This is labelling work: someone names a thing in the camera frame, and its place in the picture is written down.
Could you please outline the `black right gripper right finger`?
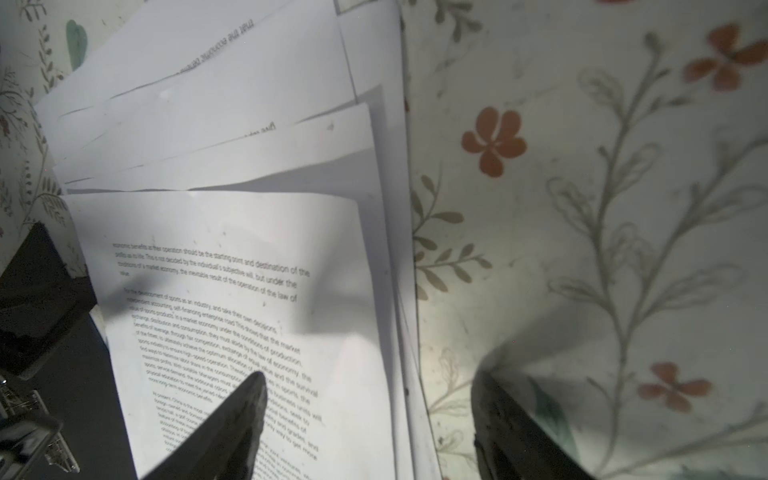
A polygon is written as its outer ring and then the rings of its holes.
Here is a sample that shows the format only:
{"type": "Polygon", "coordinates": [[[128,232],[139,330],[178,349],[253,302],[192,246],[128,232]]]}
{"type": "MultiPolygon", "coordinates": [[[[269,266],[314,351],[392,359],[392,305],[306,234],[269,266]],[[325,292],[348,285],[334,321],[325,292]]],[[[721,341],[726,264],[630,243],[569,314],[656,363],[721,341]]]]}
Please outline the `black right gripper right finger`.
{"type": "Polygon", "coordinates": [[[487,372],[471,385],[480,478],[592,480],[487,372]]]}

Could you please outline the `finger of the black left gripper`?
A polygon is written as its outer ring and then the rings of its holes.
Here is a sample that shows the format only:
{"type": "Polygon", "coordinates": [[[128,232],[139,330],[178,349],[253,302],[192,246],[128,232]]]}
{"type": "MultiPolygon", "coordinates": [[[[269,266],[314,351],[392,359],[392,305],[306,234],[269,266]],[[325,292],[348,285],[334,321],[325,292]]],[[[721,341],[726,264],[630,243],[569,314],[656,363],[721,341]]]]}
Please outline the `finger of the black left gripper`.
{"type": "Polygon", "coordinates": [[[71,277],[46,227],[34,224],[1,275],[1,371],[34,377],[95,305],[90,279],[71,277]]]}

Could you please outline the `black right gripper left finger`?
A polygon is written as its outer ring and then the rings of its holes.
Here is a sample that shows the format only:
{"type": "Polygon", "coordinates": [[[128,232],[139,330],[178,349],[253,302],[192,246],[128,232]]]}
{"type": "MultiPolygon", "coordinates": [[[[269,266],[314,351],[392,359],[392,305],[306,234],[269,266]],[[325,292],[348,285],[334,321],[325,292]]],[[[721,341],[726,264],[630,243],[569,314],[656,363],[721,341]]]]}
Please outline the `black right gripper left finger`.
{"type": "Polygon", "coordinates": [[[254,372],[146,477],[151,480],[251,479],[267,403],[265,375],[254,372]]]}

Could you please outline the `printed paper sheet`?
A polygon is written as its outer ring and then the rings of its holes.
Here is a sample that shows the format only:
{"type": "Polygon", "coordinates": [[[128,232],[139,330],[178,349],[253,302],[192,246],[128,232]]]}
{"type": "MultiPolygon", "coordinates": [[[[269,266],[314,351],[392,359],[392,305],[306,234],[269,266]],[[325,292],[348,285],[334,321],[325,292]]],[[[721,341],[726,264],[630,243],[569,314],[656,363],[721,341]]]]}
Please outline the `printed paper sheet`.
{"type": "MultiPolygon", "coordinates": [[[[138,108],[170,80],[235,45],[252,46],[254,29],[287,1],[155,1],[139,12],[35,107],[53,150],[57,178],[85,159],[85,146],[138,108]]],[[[394,1],[368,1],[338,18],[358,94],[382,90],[372,107],[383,182],[390,255],[402,320],[417,347],[415,272],[411,262],[410,186],[401,18],[394,1]]]]}
{"type": "Polygon", "coordinates": [[[136,472],[250,374],[258,479],[436,479],[401,337],[377,105],[86,183],[70,208],[136,472]]]}

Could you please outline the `blue folder with black inside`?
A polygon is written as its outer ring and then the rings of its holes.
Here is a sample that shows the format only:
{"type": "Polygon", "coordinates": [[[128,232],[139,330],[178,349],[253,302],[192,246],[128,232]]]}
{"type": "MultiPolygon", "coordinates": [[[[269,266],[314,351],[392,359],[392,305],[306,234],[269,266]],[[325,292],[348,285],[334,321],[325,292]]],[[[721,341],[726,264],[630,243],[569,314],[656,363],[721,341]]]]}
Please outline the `blue folder with black inside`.
{"type": "Polygon", "coordinates": [[[135,479],[107,347],[89,319],[78,323],[38,373],[22,383],[39,392],[80,471],[66,473],[41,459],[30,479],[135,479]]]}

